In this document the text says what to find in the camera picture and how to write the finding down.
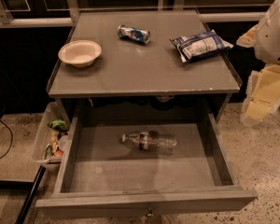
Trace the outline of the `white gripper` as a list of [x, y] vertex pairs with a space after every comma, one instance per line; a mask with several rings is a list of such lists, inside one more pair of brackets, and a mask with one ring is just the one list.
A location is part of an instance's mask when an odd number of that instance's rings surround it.
[[253, 48], [255, 56], [265, 63], [275, 63], [252, 71], [247, 81], [241, 122], [255, 126], [280, 106], [280, 0], [275, 0], [258, 26], [241, 35], [236, 44]]

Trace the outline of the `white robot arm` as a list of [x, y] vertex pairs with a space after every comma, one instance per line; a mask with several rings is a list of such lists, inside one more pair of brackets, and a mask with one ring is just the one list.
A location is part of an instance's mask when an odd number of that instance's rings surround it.
[[252, 71], [247, 81], [241, 122], [252, 127], [280, 106], [280, 0], [275, 0], [259, 23], [236, 44], [253, 48], [255, 57], [265, 63], [259, 72]]

